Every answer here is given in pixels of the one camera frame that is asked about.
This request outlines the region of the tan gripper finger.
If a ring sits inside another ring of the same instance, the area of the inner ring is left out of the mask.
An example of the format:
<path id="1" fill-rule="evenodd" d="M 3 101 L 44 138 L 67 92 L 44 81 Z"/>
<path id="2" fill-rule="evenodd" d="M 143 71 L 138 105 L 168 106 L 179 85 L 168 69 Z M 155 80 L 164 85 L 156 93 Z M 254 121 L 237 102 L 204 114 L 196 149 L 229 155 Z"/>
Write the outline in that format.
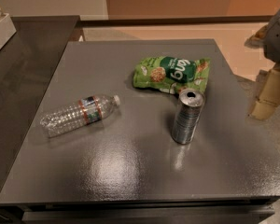
<path id="1" fill-rule="evenodd" d="M 249 116 L 266 120 L 280 106 L 280 63 L 269 71 L 260 70 L 257 75 Z"/>

